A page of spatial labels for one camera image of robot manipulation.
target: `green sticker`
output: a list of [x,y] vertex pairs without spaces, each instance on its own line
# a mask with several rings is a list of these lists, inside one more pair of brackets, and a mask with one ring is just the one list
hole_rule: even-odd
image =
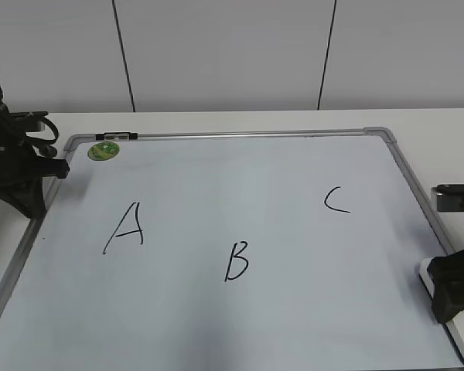
[[107,161],[115,157],[120,150],[117,143],[113,141],[103,141],[91,147],[87,152],[87,157],[94,161]]

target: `black mount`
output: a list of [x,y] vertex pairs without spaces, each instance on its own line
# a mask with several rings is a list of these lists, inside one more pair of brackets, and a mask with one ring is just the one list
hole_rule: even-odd
[[[464,212],[464,185],[438,185],[432,191],[438,211]],[[446,323],[464,310],[464,250],[433,258],[428,273],[435,286],[433,314],[438,323]]]
[[[48,112],[11,114],[2,99],[0,87],[0,199],[26,217],[39,219],[46,212],[43,177],[63,179],[69,172],[66,160],[53,159],[56,156],[53,144],[59,132],[46,118]],[[26,134],[41,131],[44,125],[52,131],[53,139]]]

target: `whiteboard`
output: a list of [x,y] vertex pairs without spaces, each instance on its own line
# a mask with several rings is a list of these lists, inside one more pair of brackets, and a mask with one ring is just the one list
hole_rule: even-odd
[[461,366],[417,274],[443,249],[382,138],[92,144],[3,311],[0,370]]

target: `white wall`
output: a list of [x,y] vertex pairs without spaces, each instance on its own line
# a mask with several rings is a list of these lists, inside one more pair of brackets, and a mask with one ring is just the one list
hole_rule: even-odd
[[138,111],[314,109],[333,0],[118,0]]
[[129,111],[108,0],[0,0],[0,84],[11,111]]
[[339,0],[321,108],[464,107],[464,0]]
[[[138,111],[315,109],[334,0],[115,0]],[[13,111],[131,111],[111,0],[0,0]],[[464,107],[464,0],[338,0],[322,109]]]

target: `white table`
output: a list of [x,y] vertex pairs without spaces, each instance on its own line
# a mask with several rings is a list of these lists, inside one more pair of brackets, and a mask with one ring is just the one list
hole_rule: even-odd
[[[464,109],[51,114],[49,118],[60,129],[59,150],[73,134],[106,131],[148,134],[385,126],[394,132],[425,189],[439,183],[464,182]],[[463,248],[464,213],[442,215],[442,218],[455,248]],[[0,201],[0,280],[28,222]]]

